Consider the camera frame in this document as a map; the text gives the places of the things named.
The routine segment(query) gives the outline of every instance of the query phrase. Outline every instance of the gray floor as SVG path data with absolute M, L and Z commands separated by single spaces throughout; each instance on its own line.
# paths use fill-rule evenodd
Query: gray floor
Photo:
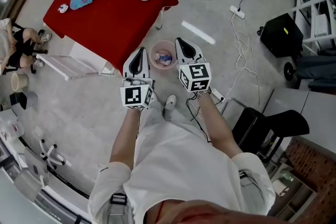
M 40 29 L 43 16 L 53 0 L 27 0 L 18 18 L 23 26 Z M 211 64 L 212 87 L 225 95 L 232 87 L 238 71 L 235 62 L 238 52 L 235 48 L 235 35 L 231 26 L 230 5 L 238 6 L 240 0 L 179 0 L 177 7 L 165 13 L 164 26 L 160 31 L 152 27 L 142 42 L 147 48 L 158 40 L 174 41 L 184 37 L 198 44 L 207 61 Z M 242 11 L 246 14 L 254 49 L 254 57 L 260 83 L 261 107 L 264 106 L 275 87 L 285 87 L 282 75 L 284 59 L 276 59 L 260 43 L 256 31 L 288 9 L 295 0 L 244 0 Z M 186 21 L 216 40 L 211 45 L 181 26 Z M 245 22 L 234 19 L 237 31 L 246 32 Z M 60 39 L 56 35 L 49 42 L 49 53 L 66 55 L 74 42 L 69 38 Z M 248 55 L 248 67 L 253 69 L 251 55 Z M 70 164 L 59 169 L 67 180 L 89 193 L 97 175 L 96 164 L 106 163 L 109 159 L 113 141 L 123 120 L 126 109 L 121 105 L 119 87 L 120 78 L 85 78 L 66 82 L 61 75 L 50 67 L 38 68 L 36 75 L 29 75 L 29 89 L 38 94 L 38 106 L 27 111 L 17 105 L 13 107 L 25 127 L 24 138 L 30 146 L 39 152 L 38 139 L 43 136 L 48 145 L 58 144 L 58 152 Z M 155 91 L 160 100 L 169 94 L 178 97 L 178 108 L 191 117 L 185 107 L 186 91 L 177 79 L 177 71 L 157 72 L 151 75 L 156 79 Z M 10 76 L 1 76 L 1 91 L 11 93 Z M 258 108 L 258 85 L 246 70 L 238 78 L 230 96 L 243 103 Z M 231 126 L 240 110 L 228 107 L 226 118 Z

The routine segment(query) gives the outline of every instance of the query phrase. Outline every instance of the black shorts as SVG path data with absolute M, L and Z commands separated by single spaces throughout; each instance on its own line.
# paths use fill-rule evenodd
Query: black shorts
M 17 43 L 15 45 L 16 52 L 14 52 L 13 55 L 9 58 L 7 66 L 21 68 L 20 59 L 22 54 L 25 54 L 27 56 L 33 54 L 33 48 L 30 47 L 31 39 L 23 43 L 23 31 L 24 29 L 13 34 L 14 38 L 17 40 Z

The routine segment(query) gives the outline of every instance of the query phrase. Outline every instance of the hand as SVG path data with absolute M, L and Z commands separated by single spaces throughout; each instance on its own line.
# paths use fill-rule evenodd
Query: hand
M 12 47 L 14 47 L 17 44 L 17 40 L 15 39 L 15 37 L 13 35 L 10 35 L 8 37 L 9 42 L 11 43 Z
M 11 48 L 9 49 L 9 53 L 8 53 L 8 55 L 9 55 L 9 56 L 12 56 L 15 52 L 16 52 L 16 47 L 13 46 L 13 47 L 11 47 Z

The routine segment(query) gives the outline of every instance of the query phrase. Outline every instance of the bracelet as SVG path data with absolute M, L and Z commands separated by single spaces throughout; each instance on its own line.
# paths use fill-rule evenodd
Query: bracelet
M 207 89 L 206 91 L 199 91 L 197 92 L 197 97 L 200 97 L 206 93 L 211 93 L 211 90 L 210 89 Z

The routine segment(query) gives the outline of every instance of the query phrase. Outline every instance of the pink trash bin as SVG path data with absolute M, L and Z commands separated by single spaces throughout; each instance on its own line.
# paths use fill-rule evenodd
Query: pink trash bin
M 172 55 L 173 59 L 169 66 L 159 65 L 156 63 L 155 54 L 160 50 L 167 50 Z M 168 70 L 168 69 L 173 68 L 177 64 L 175 44 L 168 40 L 161 40 L 157 42 L 156 44 L 153 45 L 153 47 L 151 48 L 149 52 L 149 60 L 152 66 L 154 66 L 157 69 Z

